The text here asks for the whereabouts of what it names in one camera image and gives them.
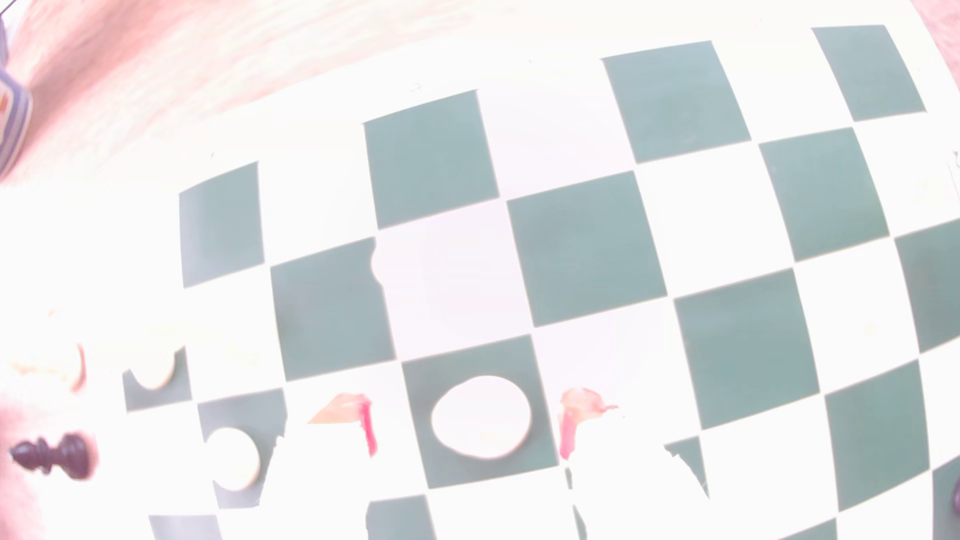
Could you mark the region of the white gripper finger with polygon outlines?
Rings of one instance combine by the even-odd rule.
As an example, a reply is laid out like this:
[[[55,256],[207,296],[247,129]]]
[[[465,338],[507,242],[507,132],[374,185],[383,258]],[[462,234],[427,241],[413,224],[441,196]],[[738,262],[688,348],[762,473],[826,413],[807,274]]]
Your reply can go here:
[[[641,413],[586,387],[560,397],[560,456],[589,539],[720,539],[696,474]]]
[[[369,539],[371,400],[341,393],[278,436],[258,505],[262,539]]]

